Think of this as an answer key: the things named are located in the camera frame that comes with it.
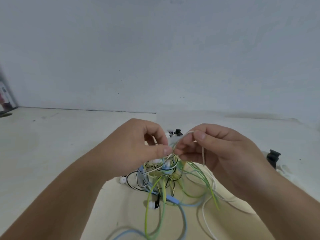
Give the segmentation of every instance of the hand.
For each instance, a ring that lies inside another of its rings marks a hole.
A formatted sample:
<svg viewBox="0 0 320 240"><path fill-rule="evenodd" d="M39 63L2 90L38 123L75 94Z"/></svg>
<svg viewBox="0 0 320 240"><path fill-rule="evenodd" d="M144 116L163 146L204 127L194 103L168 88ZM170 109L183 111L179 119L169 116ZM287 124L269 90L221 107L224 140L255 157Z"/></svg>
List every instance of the hand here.
<svg viewBox="0 0 320 240"><path fill-rule="evenodd" d="M247 200L250 193L261 191L276 174L260 149L239 132L215 124L201 124L178 142L174 153L181 160L202 164L202 147L206 166L224 187Z"/></svg>
<svg viewBox="0 0 320 240"><path fill-rule="evenodd" d="M137 170L147 161L172 153L168 139L160 125L130 119L85 155L93 158L106 180L124 176Z"/></svg>

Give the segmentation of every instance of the fingernail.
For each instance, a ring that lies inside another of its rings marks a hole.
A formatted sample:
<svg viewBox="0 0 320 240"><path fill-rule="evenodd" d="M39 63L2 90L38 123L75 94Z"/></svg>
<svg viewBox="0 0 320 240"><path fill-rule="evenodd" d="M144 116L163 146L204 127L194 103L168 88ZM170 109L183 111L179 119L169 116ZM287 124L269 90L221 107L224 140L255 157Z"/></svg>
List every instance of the fingernail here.
<svg viewBox="0 0 320 240"><path fill-rule="evenodd" d="M206 137L206 133L200 131L200 130L195 130L193 133L193 136L196 140L204 140L204 138Z"/></svg>
<svg viewBox="0 0 320 240"><path fill-rule="evenodd" d="M170 153L172 153L172 148L170 146L167 146L163 149L163 153L165 156L168 156Z"/></svg>

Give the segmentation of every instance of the skin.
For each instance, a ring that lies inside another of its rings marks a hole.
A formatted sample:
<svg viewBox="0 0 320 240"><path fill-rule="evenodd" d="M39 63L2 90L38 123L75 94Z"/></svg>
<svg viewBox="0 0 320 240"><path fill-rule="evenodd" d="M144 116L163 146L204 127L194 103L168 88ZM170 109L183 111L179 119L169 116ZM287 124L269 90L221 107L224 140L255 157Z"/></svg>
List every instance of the skin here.
<svg viewBox="0 0 320 240"><path fill-rule="evenodd" d="M202 163L204 147L206 166L253 207L275 239L319 239L320 203L276 173L251 140L219 125L202 124L191 130L194 133L186 135L174 151L182 160ZM171 152L158 124L127 121L66 168L0 240L80 239L106 181Z"/></svg>

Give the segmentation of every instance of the white wall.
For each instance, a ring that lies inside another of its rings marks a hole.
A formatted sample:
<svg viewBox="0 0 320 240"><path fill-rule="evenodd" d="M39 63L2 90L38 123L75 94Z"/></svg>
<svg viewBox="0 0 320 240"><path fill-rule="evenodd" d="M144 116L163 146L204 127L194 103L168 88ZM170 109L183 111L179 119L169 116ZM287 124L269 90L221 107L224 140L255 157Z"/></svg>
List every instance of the white wall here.
<svg viewBox="0 0 320 240"><path fill-rule="evenodd" d="M320 0L0 0L20 106L320 120Z"/></svg>

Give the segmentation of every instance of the table surface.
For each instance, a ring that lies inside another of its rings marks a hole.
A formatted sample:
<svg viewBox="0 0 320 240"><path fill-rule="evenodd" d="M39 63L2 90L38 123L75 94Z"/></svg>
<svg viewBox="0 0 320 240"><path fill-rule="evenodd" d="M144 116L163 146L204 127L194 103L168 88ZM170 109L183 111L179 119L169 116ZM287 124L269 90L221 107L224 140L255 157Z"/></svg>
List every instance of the table surface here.
<svg viewBox="0 0 320 240"><path fill-rule="evenodd" d="M155 114L105 111L19 108L0 118L0 234L26 209L37 195L68 165L92 149L130 118L156 121ZM261 150L282 153L279 162L288 165L310 195L320 199L319 133L295 120L213 118L198 121L238 130ZM186 131L198 121L183 122ZM82 239L112 239L121 229L143 230L147 194L108 181L101 189ZM186 239L210 239L200 208L185 207ZM150 210L148 226L154 230L160 210ZM219 240L273 239L257 215L238 211L213 201L205 207L206 219ZM177 239L183 230L177 207L168 206L158 239ZM123 239L141 239L127 235Z"/></svg>

